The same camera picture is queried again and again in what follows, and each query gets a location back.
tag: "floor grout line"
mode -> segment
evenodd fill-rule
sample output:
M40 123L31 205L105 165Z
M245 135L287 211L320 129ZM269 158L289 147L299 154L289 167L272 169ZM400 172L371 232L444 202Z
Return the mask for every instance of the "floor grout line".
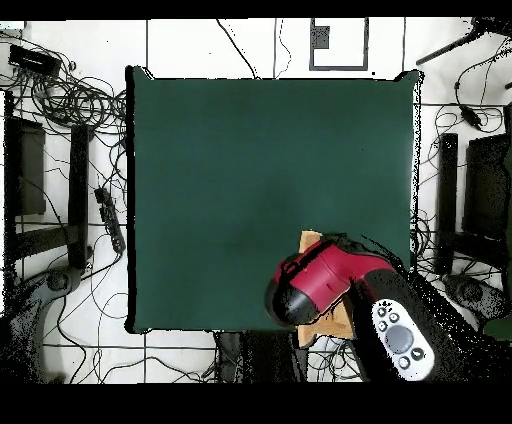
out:
M56 347L56 348L66 348L66 347L74 347L76 345L72 344L60 344L60 343L43 343L45 347ZM82 347L86 349L121 349L121 350L204 350L204 351L215 351L215 347L192 347L192 346L116 346L116 345L86 345L82 344Z
M37 222L37 221L24 221L24 225L60 225L58 222ZM62 222L62 225L68 225L67 222ZM105 224L96 224L96 223L88 223L87 224L90 227L104 227ZM119 224L121 227L126 227L127 224Z

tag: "cable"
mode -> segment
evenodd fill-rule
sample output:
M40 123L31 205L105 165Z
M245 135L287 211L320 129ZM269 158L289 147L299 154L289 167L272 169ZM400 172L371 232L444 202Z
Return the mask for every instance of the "cable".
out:
M512 52L512 49L505 49L503 50L502 52L499 52L500 49L510 41L509 38L505 38L503 40L503 42L500 44L500 46L498 47L498 49L496 50L496 53L481 61L481 62L478 62L474 65L471 65L469 67L467 67L464 71L462 71L462 73L459 75L459 78L457 79L457 81L455 82L455 85L454 85L454 90L455 90L455 99L457 101L457 104L461 110L461 115L463 117L463 119L469 124L471 125L473 128L483 132L483 133L492 133L492 132L495 132L497 131L498 128L501 127L502 123L503 123L503 114L502 112L498 109L498 108L489 108L489 107L482 107L482 103L483 103L483 99L484 99L484 96L485 96L485 90L487 88L487 77L489 75L489 71L491 69L491 66L494 62L496 62L499 58L503 57L503 56L506 56L508 55L510 52ZM487 62L490 62L489 64L489 67L487 68L487 72L485 74L485 82L484 82L484 88L483 88L483 91L482 91L482 97L480 99L480 110L479 111L476 111L475 109L467 106L467 105L464 105L464 104L461 104L460 102L460 99L459 99L459 89L460 89L460 82L461 82L461 79L462 77L464 76L464 74L466 74L467 72L469 72L471 69L474 69L478 66L481 66L481 65L484 65L485 63ZM487 122L488 122L488 119L489 119L489 116L494 116L494 115L491 115L489 113L487 113L486 111L491 111L491 110L494 110L498 113L499 117L500 117L500 125L498 128L494 129L494 130L484 130L482 129L482 120L479 116L479 113L480 114L483 114L485 119L486 119L486 122L483 124L483 126L486 126L487 125Z
M336 349L331 352L309 352L309 355L318 355L322 358L318 367L312 365L308 361L308 367L316 371L316 381L324 381L327 371L331 374L332 382L361 379L361 374L357 371L350 361L355 361L353 351L347 340L337 343L334 338L328 337L327 343L331 341L336 344ZM352 371L351 375L342 375L345 370Z
M283 43L283 40L281 39L281 32L283 31L283 23L284 23L284 18L281 19L281 28L279 29L279 43L281 43L281 46L283 46L285 48L285 50L288 52L288 63L286 64L286 68L283 69L282 71L279 72L279 74L277 74L277 78L279 78L279 76L283 73L283 72L286 72L288 70L288 67L290 66L290 62L292 61L292 54L290 53L290 50L288 50L288 47L286 47Z
M106 269L108 269L108 268L110 268L110 267L114 266L114 265L119 261L119 259L120 259L120 258L121 258L121 256L119 256L119 255L118 255L118 257L117 257L117 258L116 258L116 259L115 259L115 260L114 260L110 265L108 265L108 266L106 266L106 267L104 267L104 268L100 269L99 271L94 272L93 274L90 274L90 275L89 275L89 276L87 276L87 277L82 278L81 280L83 281L83 280L85 280L85 279L89 278L89 277L90 277L90 276L92 276L92 275L95 275L95 274L97 274L97 273L99 273L99 272L105 271ZM97 288L101 285L101 283L102 283L102 282L103 282L103 278L100 280L100 282L99 282L98 284L96 284L96 286L94 287L94 290L97 290ZM66 315L66 316L61 320L61 323L62 323L63 321L65 321L65 320L66 320L66 319L67 319L71 314L73 314L73 312L75 312L75 311L76 311L80 306L82 306L82 305L84 304L84 302L85 302L87 299L89 299L89 297L91 297L91 295L90 295L90 294L89 294L87 297L85 297L85 298L84 298L84 299L83 299L83 300L82 300L82 301L81 301L77 306L75 306L75 308L74 308L74 309L73 309L69 314L67 314L67 315ZM55 330L56 328L57 328L57 326L56 326L56 325L55 325L54 327L52 327L52 328L51 328L51 329L50 329L50 330L49 330L49 331L48 331L48 332L43 336L43 340L48 336L48 334L50 334L50 333L51 333L53 330Z
M126 295L128 296L128 293L114 293L112 296L110 296L108 298L108 300L105 302L105 305L103 305L103 308L99 308L98 304L96 304L96 306L98 307L98 309L100 310L100 319L98 321L98 348L97 348L97 352L98 352L98 355L100 354L100 328L101 328L101 319L103 318L103 315L106 315L108 316L109 318L112 318L112 319L123 319L123 318L126 318L128 315L124 315L122 317L111 317L110 315L106 314L105 313L105 308L107 307L108 303L116 296L119 296L119 295ZM97 377L98 377L98 384L99 382L101 381L101 356L100 358L98 359L98 373L97 373Z
M182 377L180 378L183 378L183 377L187 377L189 380L191 381L196 381L198 383L207 383L209 380L203 380L201 379L201 376L197 373L197 372L185 372L185 371L182 371L180 370L179 368L176 368L176 367L173 367L171 365L168 365L166 364L165 362L163 362L160 358L157 358L155 356L148 356L146 359L141 359L140 361L137 361L137 362L133 362L131 364L127 364L127 365L116 365L112 368L110 368L108 370L108 372L105 374L105 377L103 377L101 379L101 382L100 384L105 384L105 380L107 379L108 375L114 371L114 370L117 370L117 369L122 369L122 368L131 368L131 367L134 367L136 365L139 365L139 364L142 364L144 361L148 361L148 360L152 360L152 361L157 361L159 364L163 365L165 368L171 370L171 371L174 371L174 372L177 372L177 373L180 373L182 374Z
M253 79L257 79L256 77L256 73L254 72L254 69L252 68L251 64L247 61L247 59L245 58L245 56L243 55L243 53L240 51L240 49L238 48L238 46L236 45L236 43L234 42L233 38L231 37L231 35L229 34L228 30L220 23L220 21L218 19L215 19L215 21L217 21L217 25L219 25L222 29L222 31L224 31L224 33L227 35L227 37L229 38L229 41L231 41L231 44L233 45L233 47L236 49L236 51L238 52L238 54L240 55L240 57L244 60L244 62L247 64L247 66L249 67L249 69L251 70L251 74L252 74L252 77Z
M66 303L67 303L67 297L64 296L64 303L62 305L62 309L60 311L60 314L59 314L59 317L57 318L57 329L59 330L59 333L62 337L64 337L68 342L70 342L71 344L75 345L76 347L80 348L84 354L84 358L82 359L82 362L80 363L80 365L78 366L78 368L76 369L75 373L73 374L73 376L71 377L71 380L69 380L69 384L72 384L73 383L73 380L75 379L76 375L78 374L78 371L80 371L80 369L82 368L82 366L84 365L85 363L85 360L87 359L87 351L85 350L85 348L81 345L79 345L77 342L75 342L74 340L70 339L68 336L66 336L64 334L64 332L62 331L62 329L60 328L60 323L61 323L61 318L62 318L62 315L64 314L64 310L66 309Z
M94 129L95 133L118 136L118 143L123 143L123 140L126 139L124 125L124 120L126 118L125 90L115 95L113 87L102 79L95 77L77 79L71 74L70 69L72 68L71 64L73 62L71 62L67 56L62 53L50 51L21 37L14 38L27 42L33 45L35 47L34 49L41 50L44 53L49 54L52 57L57 57L62 61L60 71L61 74L63 74L63 77L38 77L35 76L35 74L27 73L22 69L17 70L16 81L14 81L12 85L21 84L22 93L28 89L29 80L32 80L33 82L30 87L30 97L32 98L38 112L25 112L32 114L32 116L37 114L45 118L47 127L49 127L54 134L61 135L63 138L66 138L65 136L69 135L69 133L63 133L62 131L57 130L52 123L65 128L71 128L74 125L88 124ZM109 92L92 86L89 81L105 84L105 86L109 88ZM116 133L100 130L111 126L116 127ZM96 136L100 142L111 147L98 137L98 134L96 134ZM119 175L121 179L126 181L126 178L120 175L121 173L117 166L119 158L123 153L124 152L118 151L118 157L115 161L112 175L109 178L105 177L97 167L89 161L95 170L105 179L104 185L111 183L111 185L115 186L117 189L122 189L121 185L113 184L113 181L116 175Z

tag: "green mat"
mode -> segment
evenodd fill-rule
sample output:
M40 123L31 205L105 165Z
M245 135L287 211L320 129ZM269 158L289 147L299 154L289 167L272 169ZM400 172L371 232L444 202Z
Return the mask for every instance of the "green mat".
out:
M304 229L365 235L408 267L418 77L153 80L134 68L135 331L278 328L264 291Z

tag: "tangled wires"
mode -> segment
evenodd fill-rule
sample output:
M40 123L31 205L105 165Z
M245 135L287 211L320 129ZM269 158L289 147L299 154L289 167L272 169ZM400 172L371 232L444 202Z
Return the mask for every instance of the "tangled wires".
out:
M356 359L348 340L327 338L336 348L332 352L310 352L308 366L316 371L316 382L339 382L361 379L357 370Z
M7 39L6 34L0 32L0 38ZM33 46L32 51L42 52L52 56L61 62L58 76L42 76L23 68L14 68L10 88L19 87L20 94L15 103L15 109L20 113L27 113L34 117L42 117L46 120L43 128L48 134L58 135L68 142L69 132L64 129L71 129L75 125L89 125L94 131L95 137L109 149L108 158L112 165L109 175L104 175L96 166L89 163L101 175L103 183L98 181L99 187L108 185L112 196L112 188L121 193L122 201L127 208L127 177L123 175L120 165L123 155L126 155L126 91L115 94L114 88L106 81L96 77L76 78L72 72L76 64L59 52L48 50L36 43L16 37L17 39ZM95 85L104 85L102 90ZM30 98L34 108L24 108L23 99ZM104 136L115 137L107 143Z

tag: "floor tile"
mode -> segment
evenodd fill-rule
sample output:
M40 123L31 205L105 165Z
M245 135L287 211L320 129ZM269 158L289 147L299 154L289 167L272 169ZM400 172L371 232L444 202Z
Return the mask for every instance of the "floor tile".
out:
M99 238L102 234L104 234L103 230L98 227L93 227L89 231L91 243L93 240L98 240L93 271L110 265L116 257L109 237ZM124 328L128 299L127 276L125 255L109 270L84 280L73 293L67 296L67 305L61 320L62 331L81 344L96 346L99 337L100 345L143 346L143 336L129 334ZM55 328L62 307L63 301L58 299L48 311L44 339L47 343L63 343L63 337Z
M272 78L274 19L220 22L256 75ZM152 19L148 25L148 67L154 77L252 78L215 19Z
M419 69L425 73L422 102L455 102L454 85L468 67L492 57L504 37L486 34L470 44L456 48L443 56L417 66L416 61L467 34L471 18L407 18L406 69ZM504 89L510 75L510 55L499 59L489 71L484 104L507 104L512 93ZM460 81L461 103L480 104L488 64L468 71Z
M212 333L206 331L152 330L146 336L147 346L190 346L214 348Z
M147 349L146 382L147 383L190 383L192 379L200 379L215 358L214 350L190 350L190 349ZM166 368L162 363L152 357L158 358L165 365L174 368Z
M367 71L310 71L310 18L285 18L277 41L280 78L375 78L392 80L402 71L403 18L369 18Z
M80 364L84 353L77 347L43 347L43 363L49 374L66 375L69 383L76 370L73 384L136 384L144 381L144 349L97 349L86 348L86 360Z

